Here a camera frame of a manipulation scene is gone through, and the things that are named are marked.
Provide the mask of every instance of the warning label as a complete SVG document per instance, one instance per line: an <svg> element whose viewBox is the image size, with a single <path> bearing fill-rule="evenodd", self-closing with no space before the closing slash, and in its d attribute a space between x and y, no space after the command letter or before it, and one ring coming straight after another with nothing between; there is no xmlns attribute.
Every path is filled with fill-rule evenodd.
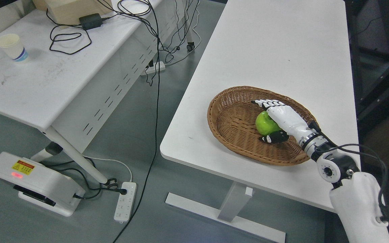
<svg viewBox="0 0 389 243"><path fill-rule="evenodd" d="M19 172L22 172L26 175L29 175L31 171L34 169L34 165L30 165L26 162L18 160L11 168Z"/></svg>

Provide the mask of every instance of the power adapter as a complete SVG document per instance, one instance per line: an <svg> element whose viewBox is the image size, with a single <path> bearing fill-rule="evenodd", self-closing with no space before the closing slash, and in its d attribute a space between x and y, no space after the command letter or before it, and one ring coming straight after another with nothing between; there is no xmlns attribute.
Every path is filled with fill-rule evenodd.
<svg viewBox="0 0 389 243"><path fill-rule="evenodd" d="M80 24L84 30L94 29L102 26L103 20L98 13L93 13L79 18Z"/></svg>

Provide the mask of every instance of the paper cup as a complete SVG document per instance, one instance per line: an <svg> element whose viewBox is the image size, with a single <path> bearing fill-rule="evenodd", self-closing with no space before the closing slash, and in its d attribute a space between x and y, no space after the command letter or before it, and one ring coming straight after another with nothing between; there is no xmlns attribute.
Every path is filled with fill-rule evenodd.
<svg viewBox="0 0 389 243"><path fill-rule="evenodd" d="M5 34L0 37L0 47L15 62L28 60L28 53L17 34Z"/></svg>

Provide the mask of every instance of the green apple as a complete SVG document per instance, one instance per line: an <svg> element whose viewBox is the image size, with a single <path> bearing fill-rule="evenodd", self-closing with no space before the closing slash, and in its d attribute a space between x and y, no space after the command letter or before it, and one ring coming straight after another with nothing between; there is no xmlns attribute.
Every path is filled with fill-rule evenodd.
<svg viewBox="0 0 389 243"><path fill-rule="evenodd" d="M271 119L266 111L261 112L261 114L259 114L256 118L256 129L262 136L281 130L281 128L273 119Z"/></svg>

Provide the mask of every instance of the red light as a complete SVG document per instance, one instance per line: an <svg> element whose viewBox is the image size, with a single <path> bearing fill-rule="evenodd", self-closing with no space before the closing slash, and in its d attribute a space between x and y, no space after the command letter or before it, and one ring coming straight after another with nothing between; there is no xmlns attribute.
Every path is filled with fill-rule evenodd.
<svg viewBox="0 0 389 243"><path fill-rule="evenodd" d="M11 175L14 177L17 177L19 179L22 179L22 177L23 177L21 174L17 174L16 172L11 172Z"/></svg>

